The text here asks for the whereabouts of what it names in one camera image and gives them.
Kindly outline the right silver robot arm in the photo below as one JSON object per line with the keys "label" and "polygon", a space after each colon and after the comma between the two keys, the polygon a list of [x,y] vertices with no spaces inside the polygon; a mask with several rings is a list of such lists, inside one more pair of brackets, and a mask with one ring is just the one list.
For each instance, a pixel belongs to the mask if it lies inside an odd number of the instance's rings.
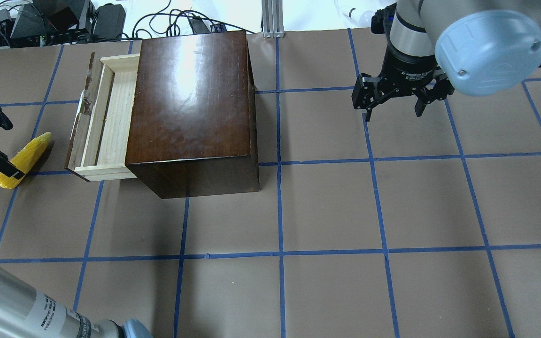
{"label": "right silver robot arm", "polygon": [[541,68],[541,0],[396,0],[371,18],[386,38],[377,77],[361,73],[354,109],[415,96],[415,114],[454,92],[487,96]]}

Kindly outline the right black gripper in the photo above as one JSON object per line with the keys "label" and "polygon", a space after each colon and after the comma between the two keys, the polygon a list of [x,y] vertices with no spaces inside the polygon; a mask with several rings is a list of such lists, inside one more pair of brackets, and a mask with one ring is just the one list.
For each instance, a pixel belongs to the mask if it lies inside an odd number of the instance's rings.
{"label": "right black gripper", "polygon": [[387,49],[379,75],[360,73],[351,99],[354,109],[365,110],[369,122],[374,108],[389,99],[417,97],[414,110],[421,117],[427,105],[445,100],[454,91],[434,56],[404,56]]}

